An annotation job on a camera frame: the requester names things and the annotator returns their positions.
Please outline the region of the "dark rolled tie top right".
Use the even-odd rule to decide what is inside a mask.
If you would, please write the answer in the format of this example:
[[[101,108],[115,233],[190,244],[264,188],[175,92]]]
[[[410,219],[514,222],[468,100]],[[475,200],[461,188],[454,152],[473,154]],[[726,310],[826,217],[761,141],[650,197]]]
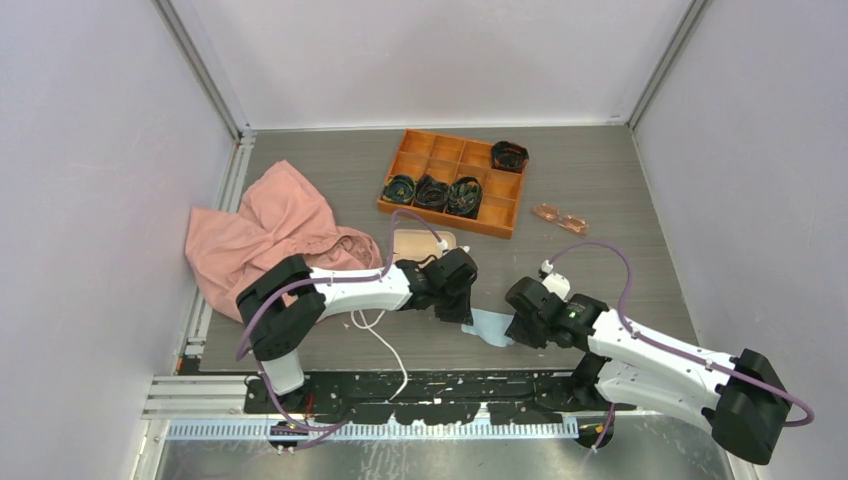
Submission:
[[[529,162],[528,150],[510,141],[498,141],[491,146],[490,164],[493,169],[522,173]]]

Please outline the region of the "pink transparent sunglasses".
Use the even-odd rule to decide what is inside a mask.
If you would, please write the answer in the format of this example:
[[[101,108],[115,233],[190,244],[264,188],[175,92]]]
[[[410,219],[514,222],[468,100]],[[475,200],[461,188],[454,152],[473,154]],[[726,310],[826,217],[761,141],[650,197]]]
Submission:
[[[570,231],[574,234],[586,236],[588,234],[588,223],[576,216],[564,214],[553,205],[540,203],[532,208],[532,213],[537,217]]]

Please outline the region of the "dark floral rolled tie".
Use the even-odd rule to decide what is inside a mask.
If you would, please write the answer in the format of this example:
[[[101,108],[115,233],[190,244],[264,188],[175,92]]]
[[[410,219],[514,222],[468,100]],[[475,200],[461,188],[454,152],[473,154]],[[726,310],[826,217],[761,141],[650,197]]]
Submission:
[[[391,204],[412,205],[417,189],[414,178],[404,175],[392,175],[381,191],[381,200]]]

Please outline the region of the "light blue cleaning cloth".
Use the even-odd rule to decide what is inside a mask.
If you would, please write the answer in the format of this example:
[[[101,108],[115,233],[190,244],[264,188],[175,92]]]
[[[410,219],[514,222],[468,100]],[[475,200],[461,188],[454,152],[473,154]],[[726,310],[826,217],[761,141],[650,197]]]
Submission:
[[[470,324],[461,325],[464,333],[475,335],[494,347],[505,348],[514,344],[514,340],[506,335],[512,315],[472,308],[471,317]]]

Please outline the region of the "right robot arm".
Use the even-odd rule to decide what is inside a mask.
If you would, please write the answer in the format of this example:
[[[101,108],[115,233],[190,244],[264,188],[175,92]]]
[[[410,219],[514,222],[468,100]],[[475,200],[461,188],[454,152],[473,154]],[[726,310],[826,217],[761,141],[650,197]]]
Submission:
[[[584,410],[636,406],[693,425],[732,455],[771,459],[790,413],[766,356],[705,350],[646,328],[582,294],[565,298],[549,278],[524,277],[505,295],[515,310],[507,337],[532,348],[555,344],[584,356],[553,401]]]

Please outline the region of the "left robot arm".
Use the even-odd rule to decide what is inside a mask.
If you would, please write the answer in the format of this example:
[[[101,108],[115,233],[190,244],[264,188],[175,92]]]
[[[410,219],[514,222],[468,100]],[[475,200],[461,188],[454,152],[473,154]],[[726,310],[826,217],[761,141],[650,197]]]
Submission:
[[[462,247],[422,261],[401,259],[371,270],[310,267],[301,255],[283,259],[236,298],[245,333],[237,348],[251,352],[269,380],[268,400],[298,412],[307,398],[297,349],[321,320],[359,310],[432,310],[443,322],[469,324],[478,267]]]

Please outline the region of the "white drawstring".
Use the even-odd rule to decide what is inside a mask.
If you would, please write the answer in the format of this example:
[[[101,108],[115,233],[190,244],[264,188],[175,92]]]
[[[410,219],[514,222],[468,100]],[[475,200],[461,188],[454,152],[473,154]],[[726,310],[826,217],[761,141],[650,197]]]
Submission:
[[[397,367],[401,372],[402,380],[395,392],[388,398],[389,401],[392,401],[395,400],[407,387],[409,383],[409,373],[398,351],[390,342],[388,342],[375,330],[375,328],[380,324],[381,320],[383,319],[386,313],[386,310],[380,310],[377,313],[377,316],[372,321],[369,321],[363,310],[354,310],[350,313],[350,320],[355,328],[370,333],[376,340],[378,340],[384,347],[388,349],[388,351],[395,359]]]

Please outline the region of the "pink shorts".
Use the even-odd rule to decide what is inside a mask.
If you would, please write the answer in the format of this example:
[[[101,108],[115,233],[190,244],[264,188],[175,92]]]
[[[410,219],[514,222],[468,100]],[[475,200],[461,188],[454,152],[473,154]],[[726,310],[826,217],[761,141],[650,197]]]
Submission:
[[[329,270],[374,269],[374,239],[339,226],[326,198],[287,161],[272,165],[243,194],[237,212],[194,207],[185,255],[204,299],[241,322],[237,296],[291,255]]]

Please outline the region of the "orange wooden divider tray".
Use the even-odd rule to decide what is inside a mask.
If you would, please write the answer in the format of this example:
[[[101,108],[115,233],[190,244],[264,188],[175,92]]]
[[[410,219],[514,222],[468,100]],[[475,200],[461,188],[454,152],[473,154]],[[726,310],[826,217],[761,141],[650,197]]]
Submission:
[[[529,160],[527,148],[514,142],[407,129],[377,208],[408,209],[429,223],[510,239]]]

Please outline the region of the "pink glasses case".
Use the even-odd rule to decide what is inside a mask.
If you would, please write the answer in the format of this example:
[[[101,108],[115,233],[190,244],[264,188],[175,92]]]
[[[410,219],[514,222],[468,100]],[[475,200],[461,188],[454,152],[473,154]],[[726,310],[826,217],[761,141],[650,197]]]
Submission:
[[[393,260],[412,260],[427,263],[440,258],[445,249],[455,248],[456,237],[448,231],[437,231],[437,240],[426,229],[398,229],[394,232]]]

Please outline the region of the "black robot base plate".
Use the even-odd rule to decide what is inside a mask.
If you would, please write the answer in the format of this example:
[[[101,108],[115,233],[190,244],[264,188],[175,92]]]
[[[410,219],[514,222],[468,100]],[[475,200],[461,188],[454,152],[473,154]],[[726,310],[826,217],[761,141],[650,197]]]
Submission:
[[[554,370],[312,371],[278,402],[291,416],[329,425],[468,424],[483,413],[495,425],[547,424],[609,408],[570,372]]]

